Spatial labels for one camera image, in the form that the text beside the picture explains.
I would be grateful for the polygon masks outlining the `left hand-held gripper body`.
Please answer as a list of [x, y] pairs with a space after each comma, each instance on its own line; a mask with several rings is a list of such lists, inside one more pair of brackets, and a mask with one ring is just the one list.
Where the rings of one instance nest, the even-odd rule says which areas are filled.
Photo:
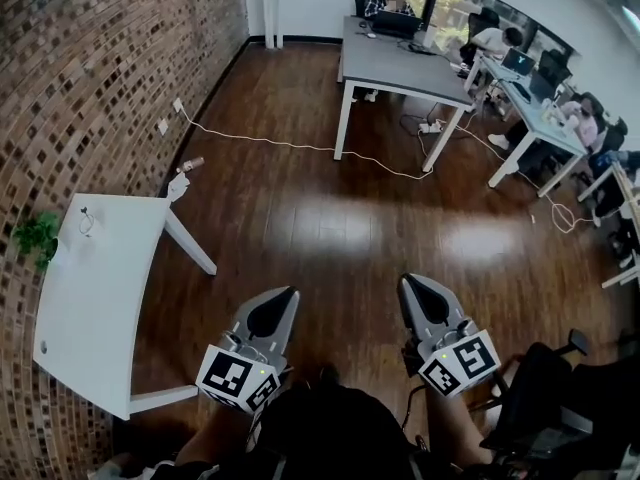
[[226, 406], [259, 412], [281, 387], [288, 366], [286, 346], [287, 338], [281, 333], [260, 337], [237, 321], [218, 344], [207, 348], [196, 386]]

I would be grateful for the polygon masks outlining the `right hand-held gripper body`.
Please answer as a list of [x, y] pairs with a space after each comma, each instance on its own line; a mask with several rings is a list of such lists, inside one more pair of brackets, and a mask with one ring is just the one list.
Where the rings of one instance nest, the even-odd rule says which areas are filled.
[[471, 319], [439, 331], [426, 329], [402, 354], [408, 375], [419, 375], [446, 398], [486, 380], [501, 365], [488, 332]]

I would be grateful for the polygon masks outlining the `person's right forearm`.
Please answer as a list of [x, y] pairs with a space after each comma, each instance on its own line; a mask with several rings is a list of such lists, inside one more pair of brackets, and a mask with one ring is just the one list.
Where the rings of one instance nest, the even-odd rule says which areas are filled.
[[492, 454], [481, 447], [483, 436], [464, 400], [446, 398], [430, 385], [425, 397], [430, 451], [462, 469], [490, 464]]

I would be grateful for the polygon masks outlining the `person's left forearm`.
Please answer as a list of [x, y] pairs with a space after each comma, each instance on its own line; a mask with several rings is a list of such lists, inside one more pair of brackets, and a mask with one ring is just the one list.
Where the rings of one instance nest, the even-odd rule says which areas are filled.
[[174, 465], [217, 465], [234, 458], [244, 452], [252, 423], [251, 415], [219, 405], [207, 423], [181, 448]]

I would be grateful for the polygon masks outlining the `white table leg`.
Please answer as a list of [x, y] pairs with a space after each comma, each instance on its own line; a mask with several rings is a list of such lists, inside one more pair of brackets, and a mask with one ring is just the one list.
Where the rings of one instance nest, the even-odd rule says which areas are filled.
[[129, 403], [129, 413], [135, 414], [156, 409], [166, 405], [182, 402], [196, 397], [199, 389], [195, 385], [186, 385], [161, 391], [132, 395]]
[[171, 209], [167, 210], [164, 229], [206, 274], [210, 276], [217, 275], [217, 265], [211, 260]]

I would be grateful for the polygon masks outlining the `person's black clothing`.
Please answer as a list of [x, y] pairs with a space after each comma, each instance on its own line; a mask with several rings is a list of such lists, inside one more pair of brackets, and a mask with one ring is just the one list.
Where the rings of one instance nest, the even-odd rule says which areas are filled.
[[462, 469], [409, 442], [377, 398], [343, 385], [331, 364], [264, 409], [252, 450], [217, 465], [174, 464], [160, 480], [474, 480], [490, 464]]

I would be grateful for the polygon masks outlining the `crumpled white paper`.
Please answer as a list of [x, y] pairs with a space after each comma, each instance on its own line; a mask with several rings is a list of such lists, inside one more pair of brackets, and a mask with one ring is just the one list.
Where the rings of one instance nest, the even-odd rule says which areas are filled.
[[174, 203], [179, 200], [190, 186], [190, 180], [184, 172], [178, 173], [168, 184], [166, 198]]

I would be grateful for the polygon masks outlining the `long white table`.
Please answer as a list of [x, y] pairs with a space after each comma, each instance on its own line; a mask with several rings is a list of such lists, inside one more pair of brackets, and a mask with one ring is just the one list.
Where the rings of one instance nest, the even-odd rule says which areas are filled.
[[560, 184], [587, 154], [587, 149], [575, 132], [577, 121], [574, 118], [566, 118], [554, 102], [542, 104], [536, 101], [534, 96], [531, 96], [530, 100], [527, 101], [515, 86], [515, 83], [524, 85], [524, 79], [518, 80], [514, 72], [503, 67], [491, 56], [485, 56], [482, 53], [476, 57], [469, 72], [464, 84], [466, 91], [470, 89], [471, 83], [480, 69], [492, 75], [495, 83], [507, 95], [512, 106], [527, 127], [525, 137], [489, 179], [488, 185], [491, 188], [495, 188], [504, 177], [514, 173], [514, 169], [518, 166], [518, 161], [536, 140], [561, 149], [570, 155], [570, 159], [537, 191], [538, 197], [542, 198], [556, 185]]

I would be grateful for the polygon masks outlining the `wooden top table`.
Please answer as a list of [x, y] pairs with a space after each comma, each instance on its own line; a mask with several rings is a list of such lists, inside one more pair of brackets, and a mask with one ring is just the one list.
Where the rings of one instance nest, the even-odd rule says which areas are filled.
[[[634, 233], [640, 243], [640, 191], [634, 191], [631, 181], [618, 162], [613, 162], [595, 181], [581, 192], [577, 196], [577, 201], [580, 203], [585, 201], [610, 177], [616, 180], [617, 186], [624, 198], [623, 204], [618, 210], [612, 212], [611, 216], [621, 214], [623, 217], [630, 219], [634, 226]], [[637, 280], [640, 285], [640, 256], [633, 251], [632, 259], [634, 262], [632, 266], [603, 282], [601, 287], [606, 289], [616, 284], [624, 285], [633, 280]]]

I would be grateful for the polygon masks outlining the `green potted plant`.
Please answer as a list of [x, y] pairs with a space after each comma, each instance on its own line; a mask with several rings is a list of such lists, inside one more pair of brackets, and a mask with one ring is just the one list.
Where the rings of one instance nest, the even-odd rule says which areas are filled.
[[13, 238], [23, 256], [34, 254], [35, 266], [44, 272], [58, 249], [59, 217], [52, 212], [41, 212], [18, 224]]

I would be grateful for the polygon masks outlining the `gray table with white legs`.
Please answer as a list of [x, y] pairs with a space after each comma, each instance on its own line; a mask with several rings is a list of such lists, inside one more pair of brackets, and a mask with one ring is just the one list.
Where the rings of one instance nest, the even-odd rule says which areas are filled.
[[338, 80], [344, 86], [333, 159], [339, 161], [347, 154], [344, 145], [354, 89], [379, 90], [454, 109], [426, 155], [422, 171], [427, 174], [434, 167], [463, 114], [471, 109], [471, 97], [446, 58], [412, 53], [392, 37], [371, 38], [359, 23], [360, 20], [355, 16], [346, 16], [343, 21]]

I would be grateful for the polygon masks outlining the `open laptop with lit screen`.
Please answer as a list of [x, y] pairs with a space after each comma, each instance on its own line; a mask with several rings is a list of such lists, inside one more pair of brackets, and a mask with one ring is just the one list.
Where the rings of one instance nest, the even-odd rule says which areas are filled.
[[502, 60], [501, 66], [520, 76], [528, 76], [534, 69], [536, 62], [528, 55], [515, 48], [510, 48]]

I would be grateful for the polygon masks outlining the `black monitor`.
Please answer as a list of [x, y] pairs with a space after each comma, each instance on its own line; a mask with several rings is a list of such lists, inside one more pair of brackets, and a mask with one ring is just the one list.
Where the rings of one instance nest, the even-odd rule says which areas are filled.
[[545, 50], [538, 67], [531, 72], [529, 92], [539, 102], [553, 100], [558, 87], [571, 76], [564, 54], [557, 49]]

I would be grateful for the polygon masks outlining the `black laptop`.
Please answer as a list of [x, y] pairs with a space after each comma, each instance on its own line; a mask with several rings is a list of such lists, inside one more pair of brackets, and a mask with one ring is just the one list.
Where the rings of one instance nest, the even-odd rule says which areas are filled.
[[372, 22], [372, 32], [412, 40], [422, 25], [418, 17], [401, 12], [380, 11]]

